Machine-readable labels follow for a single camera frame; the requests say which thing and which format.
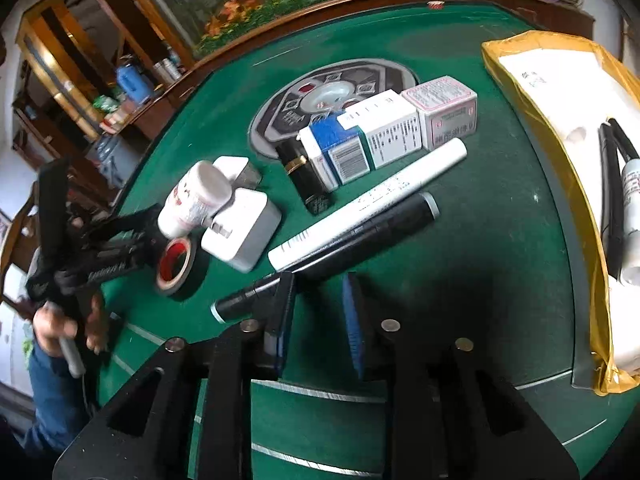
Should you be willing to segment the blue sleeve left forearm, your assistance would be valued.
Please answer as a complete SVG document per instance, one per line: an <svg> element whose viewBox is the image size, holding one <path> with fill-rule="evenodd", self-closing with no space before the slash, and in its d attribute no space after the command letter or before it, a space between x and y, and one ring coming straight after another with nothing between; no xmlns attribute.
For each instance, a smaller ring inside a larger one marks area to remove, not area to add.
<svg viewBox="0 0 640 480"><path fill-rule="evenodd" d="M54 463L90 420L82 380L72 377L64 358L49 356L39 344L29 357L28 371L36 418L23 448L30 457Z"/></svg>

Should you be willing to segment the person's left hand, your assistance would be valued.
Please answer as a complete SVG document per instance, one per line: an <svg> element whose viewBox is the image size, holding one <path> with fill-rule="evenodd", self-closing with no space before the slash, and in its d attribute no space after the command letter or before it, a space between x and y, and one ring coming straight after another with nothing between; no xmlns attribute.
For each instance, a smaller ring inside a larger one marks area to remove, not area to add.
<svg viewBox="0 0 640 480"><path fill-rule="evenodd" d="M39 347L52 358L64 356L60 341L77 336L78 324L66 316L53 302L46 302L32 319L32 329ZM98 289L90 301L90 312L85 319L85 343L95 354L107 349L108 315L104 310L104 296Z"/></svg>

